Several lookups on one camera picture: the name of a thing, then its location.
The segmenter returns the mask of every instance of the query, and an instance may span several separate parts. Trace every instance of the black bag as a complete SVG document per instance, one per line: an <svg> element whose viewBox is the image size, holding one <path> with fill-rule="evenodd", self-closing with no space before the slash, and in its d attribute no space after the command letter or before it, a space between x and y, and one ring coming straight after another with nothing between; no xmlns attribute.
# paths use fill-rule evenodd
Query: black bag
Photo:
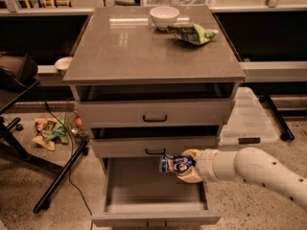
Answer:
<svg viewBox="0 0 307 230"><path fill-rule="evenodd" d="M18 90L37 74L37 64L29 55L0 54L0 86Z"/></svg>

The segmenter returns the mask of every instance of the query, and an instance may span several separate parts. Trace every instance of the drawer handle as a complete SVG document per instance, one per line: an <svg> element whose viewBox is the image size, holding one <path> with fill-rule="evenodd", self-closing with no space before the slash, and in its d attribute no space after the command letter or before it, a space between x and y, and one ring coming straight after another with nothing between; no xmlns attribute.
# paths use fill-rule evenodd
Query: drawer handle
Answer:
<svg viewBox="0 0 307 230"><path fill-rule="evenodd" d="M143 115L146 123L163 123L167 121L167 115Z"/></svg>
<svg viewBox="0 0 307 230"><path fill-rule="evenodd" d="M150 224L147 222L147 229L149 230L159 230L159 229L166 229L167 228L167 222L164 221L164 226L150 226Z"/></svg>
<svg viewBox="0 0 307 230"><path fill-rule="evenodd" d="M162 152L149 152L148 149L145 149L146 154L148 155L164 155L166 152L166 149L163 149Z"/></svg>

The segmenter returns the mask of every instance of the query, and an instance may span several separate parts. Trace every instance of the crumpled wrapper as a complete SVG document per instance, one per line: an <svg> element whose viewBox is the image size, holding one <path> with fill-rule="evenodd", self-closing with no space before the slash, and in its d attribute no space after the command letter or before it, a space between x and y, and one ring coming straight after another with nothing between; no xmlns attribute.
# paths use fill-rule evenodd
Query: crumpled wrapper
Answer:
<svg viewBox="0 0 307 230"><path fill-rule="evenodd" d="M167 32L173 34L177 39L195 45L208 43L219 31L205 29L198 24L168 26Z"/></svg>

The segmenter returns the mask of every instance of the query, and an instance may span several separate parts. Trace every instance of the gray tabletop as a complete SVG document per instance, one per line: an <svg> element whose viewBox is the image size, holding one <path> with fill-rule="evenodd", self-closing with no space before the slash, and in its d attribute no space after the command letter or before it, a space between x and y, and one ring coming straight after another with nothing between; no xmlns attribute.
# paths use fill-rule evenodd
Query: gray tabletop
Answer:
<svg viewBox="0 0 307 230"><path fill-rule="evenodd" d="M245 74L206 6L179 6L177 23L197 23L219 33L195 46L161 32L151 7L99 8L93 12L64 82L130 84L242 81Z"/></svg>

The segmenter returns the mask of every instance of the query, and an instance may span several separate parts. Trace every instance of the black cable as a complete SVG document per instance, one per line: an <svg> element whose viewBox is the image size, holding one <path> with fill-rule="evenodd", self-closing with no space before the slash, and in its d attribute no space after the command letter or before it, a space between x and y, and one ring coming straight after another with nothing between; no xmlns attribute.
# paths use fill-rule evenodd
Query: black cable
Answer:
<svg viewBox="0 0 307 230"><path fill-rule="evenodd" d="M39 86L39 89L40 89L40 92L41 92L43 101L44 101L44 103L45 103L45 107L46 107L47 112L49 112L49 114L50 114L51 116L53 116L53 117L54 117L54 118L65 128L66 132L67 132L68 135L69 135L69 138L70 138L70 140L71 140L71 157L72 157L73 154L74 154L74 143L73 143L72 135L71 135L70 131L68 130L68 128L67 128L67 127L66 127L66 126L65 126L65 125L64 125L64 124L63 124L63 123L52 113L51 108L50 108L49 104L48 104L47 101L46 101L46 97L45 97L44 91L43 91L43 89L42 89L40 83L39 83L38 86ZM82 197L82 199L83 199L83 202L84 202L84 204L85 204L85 207L87 208L87 210L88 210L88 212L89 212L89 215L92 216L92 212L91 212L90 208L88 207L88 204L87 204L87 202L86 202L86 200L85 200L85 197L84 197L84 195L83 195L83 192L81 191L81 189L80 189L76 184L74 184L74 183L71 181L70 175L71 175L71 169L69 169L69 174L68 174L69 183L79 191L79 193L80 193L80 195L81 195L81 197ZM93 228L93 221L91 220L90 230L92 230L92 228Z"/></svg>

